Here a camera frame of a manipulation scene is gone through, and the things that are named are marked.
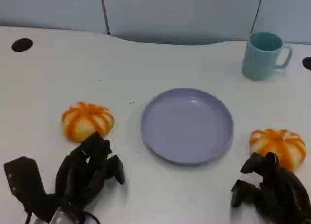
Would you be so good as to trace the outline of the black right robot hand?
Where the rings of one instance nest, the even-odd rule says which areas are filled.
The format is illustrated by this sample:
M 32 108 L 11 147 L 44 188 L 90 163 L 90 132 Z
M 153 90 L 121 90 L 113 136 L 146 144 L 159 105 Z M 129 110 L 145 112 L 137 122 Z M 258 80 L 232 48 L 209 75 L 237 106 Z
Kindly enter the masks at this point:
M 231 189 L 231 207 L 242 203 L 253 205 L 259 215 L 273 224 L 309 224 L 311 202 L 307 190 L 298 177 L 281 166 L 278 156 L 251 154 L 241 173 L 262 176 L 260 187 L 237 180 Z

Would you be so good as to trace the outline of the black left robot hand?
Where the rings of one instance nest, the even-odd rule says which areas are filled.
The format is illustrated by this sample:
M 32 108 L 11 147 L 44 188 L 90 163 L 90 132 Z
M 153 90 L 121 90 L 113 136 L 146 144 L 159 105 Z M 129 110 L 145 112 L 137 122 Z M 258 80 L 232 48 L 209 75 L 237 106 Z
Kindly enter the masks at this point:
M 65 203 L 84 209 L 99 194 L 105 180 L 115 178 L 125 183 L 125 172 L 118 156 L 112 153 L 110 141 L 95 132 L 65 157 L 56 176 L 55 193 Z

